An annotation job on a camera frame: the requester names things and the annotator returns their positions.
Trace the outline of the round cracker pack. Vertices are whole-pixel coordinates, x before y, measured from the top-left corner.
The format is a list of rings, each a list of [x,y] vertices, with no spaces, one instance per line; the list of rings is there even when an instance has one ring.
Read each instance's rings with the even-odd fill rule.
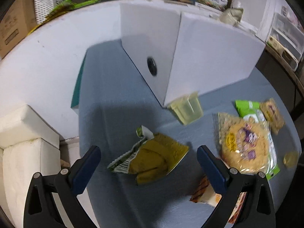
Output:
[[[267,139],[260,139],[255,146],[249,143],[251,133],[258,133],[262,137],[262,132],[257,130],[259,124],[249,123],[228,113],[218,113],[217,120],[223,161],[240,173],[265,173],[268,159]]]

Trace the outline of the cream radio speaker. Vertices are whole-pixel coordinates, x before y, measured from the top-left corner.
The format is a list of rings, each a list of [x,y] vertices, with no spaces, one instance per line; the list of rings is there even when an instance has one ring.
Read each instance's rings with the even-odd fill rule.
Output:
[[[267,44],[278,53],[278,55],[284,59],[287,64],[291,67],[292,71],[295,72],[298,68],[298,60],[295,56],[285,48],[279,41],[275,38],[270,37],[267,41]]]

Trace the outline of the newspaper print snack bag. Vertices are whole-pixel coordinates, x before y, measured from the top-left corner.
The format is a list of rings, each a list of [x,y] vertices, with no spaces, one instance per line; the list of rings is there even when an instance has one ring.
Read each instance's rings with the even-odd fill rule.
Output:
[[[218,18],[220,22],[225,24],[236,26],[240,23],[243,16],[243,8],[229,8],[226,9]]]

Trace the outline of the clear jelly cup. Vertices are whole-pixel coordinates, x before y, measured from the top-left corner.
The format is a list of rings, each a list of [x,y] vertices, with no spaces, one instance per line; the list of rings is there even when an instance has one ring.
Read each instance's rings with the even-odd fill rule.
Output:
[[[184,95],[168,106],[183,125],[188,125],[203,116],[203,109],[198,99],[198,92],[189,95]]]

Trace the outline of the brown cardboard box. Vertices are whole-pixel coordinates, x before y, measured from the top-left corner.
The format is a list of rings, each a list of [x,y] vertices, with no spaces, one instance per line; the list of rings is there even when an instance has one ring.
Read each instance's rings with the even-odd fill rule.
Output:
[[[1,59],[36,26],[34,0],[15,0],[1,20]]]

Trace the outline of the dark olive snack packet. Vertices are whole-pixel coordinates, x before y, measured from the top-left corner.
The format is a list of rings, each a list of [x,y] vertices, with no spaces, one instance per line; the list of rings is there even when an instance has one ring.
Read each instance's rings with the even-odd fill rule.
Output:
[[[135,175],[138,185],[159,180],[171,173],[189,152],[171,137],[154,134],[145,126],[136,130],[139,141],[132,148],[113,160],[108,169],[111,172]]]

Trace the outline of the green yellow packets pile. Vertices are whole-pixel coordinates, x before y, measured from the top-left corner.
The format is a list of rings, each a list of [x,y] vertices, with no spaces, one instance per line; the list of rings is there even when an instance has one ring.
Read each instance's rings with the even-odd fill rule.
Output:
[[[39,27],[43,26],[44,24],[54,20],[57,17],[60,17],[68,12],[81,9],[83,7],[87,7],[90,5],[98,4],[101,0],[88,0],[82,3],[75,3],[72,0],[64,0],[60,4],[58,4],[45,18],[44,20],[39,23],[34,29],[32,29],[27,35],[30,35]]]

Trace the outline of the grey blue table mat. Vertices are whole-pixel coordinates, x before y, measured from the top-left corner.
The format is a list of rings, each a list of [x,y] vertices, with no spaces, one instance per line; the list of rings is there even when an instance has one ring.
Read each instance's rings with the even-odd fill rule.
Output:
[[[233,101],[277,93],[253,70],[202,95],[189,125],[160,106],[119,40],[87,49],[79,98],[83,179],[100,227],[224,227],[245,200],[236,227],[276,227],[275,211],[294,176],[268,179],[268,122],[237,115]]]

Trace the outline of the orange yellow snack bag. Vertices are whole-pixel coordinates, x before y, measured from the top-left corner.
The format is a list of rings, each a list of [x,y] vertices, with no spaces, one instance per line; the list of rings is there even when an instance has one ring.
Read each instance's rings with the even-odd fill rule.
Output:
[[[240,193],[236,205],[228,220],[229,223],[234,224],[236,222],[240,210],[243,206],[245,197],[246,197],[246,192]],[[221,198],[222,196],[214,191],[213,187],[210,184],[209,179],[204,174],[200,180],[198,187],[192,194],[190,201],[194,203],[206,203],[209,204],[210,206],[216,207],[219,201],[221,200]]]

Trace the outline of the green seaweed snack packet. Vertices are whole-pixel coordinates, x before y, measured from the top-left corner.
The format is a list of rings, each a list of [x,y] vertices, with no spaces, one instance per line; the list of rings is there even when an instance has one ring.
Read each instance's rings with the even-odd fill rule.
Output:
[[[262,110],[260,109],[260,104],[254,101],[248,100],[236,100],[235,106],[239,116],[249,123],[256,123],[258,125],[258,132],[262,132],[262,137],[258,133],[251,133],[249,136],[249,143],[251,146],[255,146],[257,141],[260,139],[267,139],[268,146],[268,159],[267,168],[265,168],[265,174],[268,180],[273,178],[276,174],[280,172],[279,166],[277,164],[277,155],[271,135],[270,126],[264,116]]]

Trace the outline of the white leather sofa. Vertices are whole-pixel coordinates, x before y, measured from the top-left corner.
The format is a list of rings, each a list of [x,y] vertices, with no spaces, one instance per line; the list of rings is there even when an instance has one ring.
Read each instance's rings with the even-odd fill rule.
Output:
[[[59,135],[28,105],[1,117],[1,173],[15,227],[23,227],[33,174],[46,176],[60,171],[59,143]]]

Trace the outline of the small orange cracker packet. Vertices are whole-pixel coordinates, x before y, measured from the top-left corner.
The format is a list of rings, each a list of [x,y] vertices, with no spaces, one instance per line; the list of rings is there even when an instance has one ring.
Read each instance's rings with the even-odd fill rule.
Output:
[[[273,98],[265,102],[260,103],[260,110],[264,114],[264,117],[269,122],[271,131],[278,135],[279,131],[285,125],[283,116],[280,113],[280,110]]]

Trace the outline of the clear drawer organizer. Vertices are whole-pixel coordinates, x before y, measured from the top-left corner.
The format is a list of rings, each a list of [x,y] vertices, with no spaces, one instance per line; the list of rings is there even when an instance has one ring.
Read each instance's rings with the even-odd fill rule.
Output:
[[[297,62],[303,55],[303,32],[293,25],[286,17],[275,12],[267,43],[274,48],[287,49]]]

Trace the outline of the white open storage box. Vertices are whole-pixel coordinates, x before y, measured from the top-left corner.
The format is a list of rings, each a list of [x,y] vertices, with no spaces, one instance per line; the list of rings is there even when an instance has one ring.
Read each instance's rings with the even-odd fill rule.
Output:
[[[189,12],[121,5],[123,49],[160,105],[246,79],[265,44],[251,33]]]

